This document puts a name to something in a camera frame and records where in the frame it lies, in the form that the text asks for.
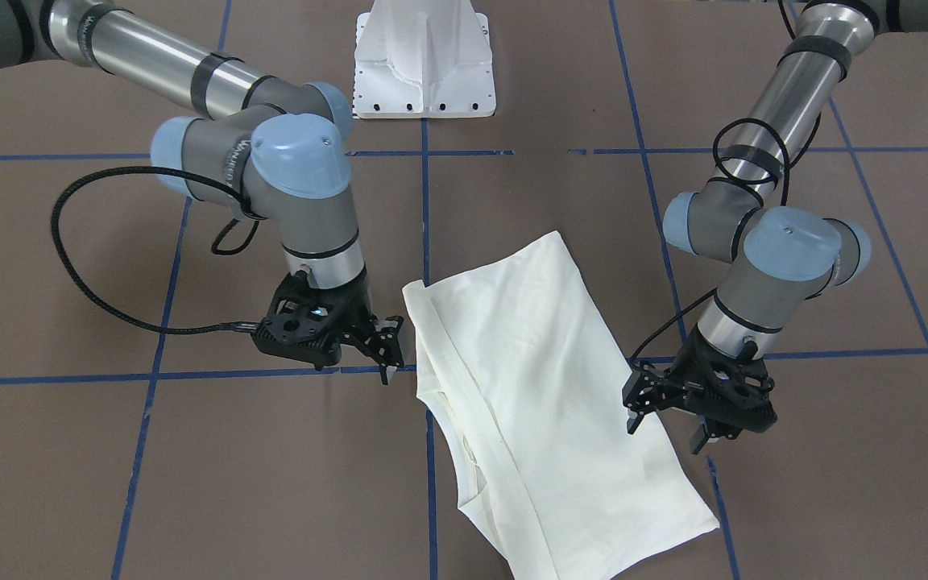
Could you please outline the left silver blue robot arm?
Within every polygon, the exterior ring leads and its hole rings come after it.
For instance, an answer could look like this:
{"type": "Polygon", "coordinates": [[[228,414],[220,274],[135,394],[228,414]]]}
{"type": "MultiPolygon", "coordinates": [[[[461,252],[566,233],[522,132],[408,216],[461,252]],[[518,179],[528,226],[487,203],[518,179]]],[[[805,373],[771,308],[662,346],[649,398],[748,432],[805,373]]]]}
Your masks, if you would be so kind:
{"type": "Polygon", "coordinates": [[[765,356],[804,301],[850,283],[872,259],[855,222],[789,204],[789,177],[809,150],[822,107],[851,63],[887,33],[928,33],[928,1],[810,1],[750,114],[719,130],[712,173],[677,195],[661,220],[670,246],[724,262],[728,271],[670,367],[634,353],[623,386],[627,432],[681,410],[702,419],[689,443],[763,433],[777,421],[765,356]]]}

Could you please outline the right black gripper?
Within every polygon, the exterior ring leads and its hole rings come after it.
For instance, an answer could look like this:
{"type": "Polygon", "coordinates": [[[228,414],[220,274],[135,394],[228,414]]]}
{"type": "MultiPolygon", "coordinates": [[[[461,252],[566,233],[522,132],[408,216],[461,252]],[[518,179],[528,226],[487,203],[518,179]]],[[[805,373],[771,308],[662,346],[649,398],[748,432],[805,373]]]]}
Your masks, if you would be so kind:
{"type": "Polygon", "coordinates": [[[331,289],[320,289],[335,302],[333,330],[339,339],[340,349],[353,346],[380,369],[382,385],[392,384],[394,375],[404,367],[404,356],[399,341],[403,327],[402,316],[379,319],[371,309],[366,271],[349,283],[331,289]]]}

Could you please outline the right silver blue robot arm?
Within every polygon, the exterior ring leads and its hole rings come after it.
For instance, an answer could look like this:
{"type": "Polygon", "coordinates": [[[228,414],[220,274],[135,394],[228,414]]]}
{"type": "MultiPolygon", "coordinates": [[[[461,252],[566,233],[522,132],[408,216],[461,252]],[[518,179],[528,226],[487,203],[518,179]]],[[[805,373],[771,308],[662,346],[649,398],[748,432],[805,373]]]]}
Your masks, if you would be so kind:
{"type": "Polygon", "coordinates": [[[95,68],[190,110],[162,122],[150,165],[93,172],[56,198],[49,230],[56,254],[89,301],[126,323],[162,335],[244,333],[258,352],[336,366],[351,346],[377,366],[383,384],[404,364],[401,316],[371,307],[345,140],[351,107],[328,82],[292,85],[243,59],[203,47],[110,1],[0,1],[0,69],[59,60],[95,68]],[[226,208],[232,219],[211,245],[225,249],[240,223],[273,222],[287,262],[261,321],[167,327],[108,304],[78,275],[61,237],[64,206],[94,181],[154,175],[191,201],[226,208]]]}

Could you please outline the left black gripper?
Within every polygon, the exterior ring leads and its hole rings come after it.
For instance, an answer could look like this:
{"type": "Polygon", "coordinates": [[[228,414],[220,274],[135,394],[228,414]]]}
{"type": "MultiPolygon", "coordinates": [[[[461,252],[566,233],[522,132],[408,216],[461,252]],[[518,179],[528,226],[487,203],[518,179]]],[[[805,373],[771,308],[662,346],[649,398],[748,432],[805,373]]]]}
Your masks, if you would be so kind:
{"type": "Polygon", "coordinates": [[[634,358],[622,390],[626,432],[633,436],[652,412],[670,408],[703,418],[689,440],[695,456],[715,438],[734,440],[742,432],[766,432],[777,422],[770,400],[776,384],[758,354],[757,342],[744,339],[732,358],[695,330],[666,370],[634,358]]]}

